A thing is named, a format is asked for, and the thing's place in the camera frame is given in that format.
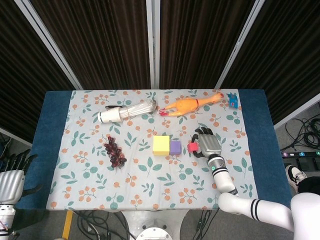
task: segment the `purple foam block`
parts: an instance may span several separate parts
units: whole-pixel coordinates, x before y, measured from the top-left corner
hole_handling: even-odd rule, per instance
[[[181,142],[180,141],[170,141],[170,155],[181,154]]]

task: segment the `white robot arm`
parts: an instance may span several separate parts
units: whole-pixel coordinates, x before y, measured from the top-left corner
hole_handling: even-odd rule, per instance
[[[209,128],[195,130],[192,141],[198,140],[201,152],[193,151],[197,158],[207,158],[212,169],[217,189],[221,192],[218,205],[224,212],[243,214],[247,217],[276,225],[294,232],[295,240],[319,239],[320,196],[313,193],[300,193],[291,200],[291,210],[286,206],[265,200],[238,197],[225,160],[220,156],[221,145]]]
[[[26,159],[29,152],[30,150],[27,150],[17,156],[13,154],[4,168],[0,169],[0,240],[9,239],[16,214],[14,205],[23,196],[25,173],[31,161],[37,157],[32,155]]]

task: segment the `orange rubber chicken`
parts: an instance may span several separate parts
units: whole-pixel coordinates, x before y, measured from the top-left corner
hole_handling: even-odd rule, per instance
[[[161,116],[181,116],[190,112],[194,112],[205,104],[214,104],[220,102],[224,97],[222,93],[217,93],[208,98],[185,98],[178,100],[163,109],[159,110]],[[177,111],[166,112],[168,109],[176,108]]]

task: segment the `brown curtain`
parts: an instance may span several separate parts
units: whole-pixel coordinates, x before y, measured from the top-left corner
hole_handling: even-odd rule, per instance
[[[146,0],[32,0],[84,89],[149,89]]]
[[[320,1],[267,0],[222,88],[264,89],[274,124],[320,93]]]
[[[161,0],[160,88],[213,88],[254,0]]]
[[[0,14],[0,128],[32,143],[46,91],[74,88],[15,2]]]

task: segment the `white shoe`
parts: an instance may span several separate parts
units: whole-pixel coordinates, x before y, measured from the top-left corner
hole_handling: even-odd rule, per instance
[[[300,171],[296,166],[289,165],[285,168],[286,178],[289,184],[293,187],[296,193],[298,193],[298,184],[307,178],[307,175]]]

